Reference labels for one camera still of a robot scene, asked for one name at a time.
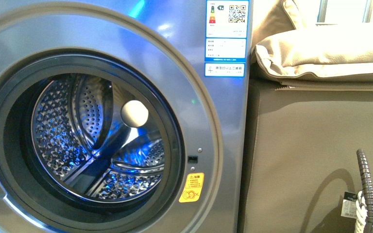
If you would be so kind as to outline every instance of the product sticker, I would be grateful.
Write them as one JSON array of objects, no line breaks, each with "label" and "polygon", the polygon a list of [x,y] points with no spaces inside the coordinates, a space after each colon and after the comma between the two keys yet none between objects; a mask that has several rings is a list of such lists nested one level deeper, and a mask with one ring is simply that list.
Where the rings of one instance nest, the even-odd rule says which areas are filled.
[{"label": "product sticker", "polygon": [[342,200],[342,217],[356,218],[356,194],[345,192]]},{"label": "product sticker", "polygon": [[[248,8],[248,0],[207,0],[205,76],[245,76]],[[211,71],[214,67],[222,68]]]},{"label": "product sticker", "polygon": [[186,178],[186,183],[179,202],[198,201],[201,196],[204,174],[190,173]]}]

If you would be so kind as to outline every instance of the window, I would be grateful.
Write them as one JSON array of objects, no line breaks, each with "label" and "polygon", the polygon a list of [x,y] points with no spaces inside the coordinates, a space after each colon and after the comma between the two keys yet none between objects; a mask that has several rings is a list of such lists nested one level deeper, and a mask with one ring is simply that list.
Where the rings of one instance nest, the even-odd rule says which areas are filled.
[{"label": "window", "polygon": [[306,16],[316,18],[317,25],[373,23],[373,0],[312,0],[308,4],[310,9],[318,7]]}]

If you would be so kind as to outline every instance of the beige sofa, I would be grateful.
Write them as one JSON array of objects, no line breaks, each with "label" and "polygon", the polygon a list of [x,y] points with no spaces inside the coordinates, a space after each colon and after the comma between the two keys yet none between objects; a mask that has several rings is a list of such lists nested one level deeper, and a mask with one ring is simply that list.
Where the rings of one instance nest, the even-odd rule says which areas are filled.
[{"label": "beige sofa", "polygon": [[254,5],[238,232],[354,232],[340,215],[362,189],[357,149],[373,174],[373,26],[296,29],[283,2]]}]

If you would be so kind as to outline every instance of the blue light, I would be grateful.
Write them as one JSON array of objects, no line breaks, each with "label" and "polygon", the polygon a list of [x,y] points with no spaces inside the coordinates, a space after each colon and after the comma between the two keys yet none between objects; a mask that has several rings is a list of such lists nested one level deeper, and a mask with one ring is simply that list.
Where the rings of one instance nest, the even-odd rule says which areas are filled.
[{"label": "blue light", "polygon": [[141,13],[142,8],[144,8],[144,5],[145,5],[145,0],[139,1],[135,5],[135,7],[131,10],[131,12],[129,13],[129,16],[131,16],[132,18],[137,18],[139,13]]}]

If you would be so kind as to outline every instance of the washing machine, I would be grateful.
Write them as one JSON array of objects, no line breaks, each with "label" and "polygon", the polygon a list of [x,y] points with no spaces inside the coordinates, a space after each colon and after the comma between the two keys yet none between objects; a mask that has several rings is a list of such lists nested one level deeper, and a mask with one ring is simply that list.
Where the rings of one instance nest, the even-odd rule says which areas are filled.
[{"label": "washing machine", "polygon": [[251,17],[0,0],[0,232],[235,232]]}]

